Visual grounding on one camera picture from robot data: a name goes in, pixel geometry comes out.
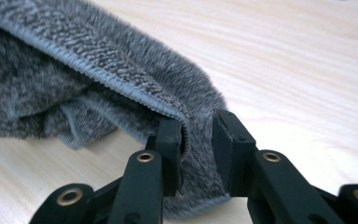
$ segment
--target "microfiber cloth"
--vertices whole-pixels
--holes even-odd
[[[222,95],[186,58],[78,0],[0,0],[0,136],[59,136],[82,147],[115,128],[145,143],[162,119],[183,126],[181,193],[164,217],[228,199],[211,146]]]

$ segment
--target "wooden table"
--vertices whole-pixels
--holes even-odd
[[[259,148],[309,182],[358,183],[358,1],[93,0],[197,63]],[[0,223],[26,223],[56,188],[120,177],[142,145],[123,132],[72,150],[0,138]],[[245,199],[184,221],[251,223]]]

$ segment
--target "gray towel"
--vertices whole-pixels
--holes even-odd
[[[225,107],[195,64],[88,3],[0,0],[0,136],[77,148],[118,127],[145,143],[177,119],[184,185],[164,199],[166,218],[228,199],[210,142],[213,109]]]

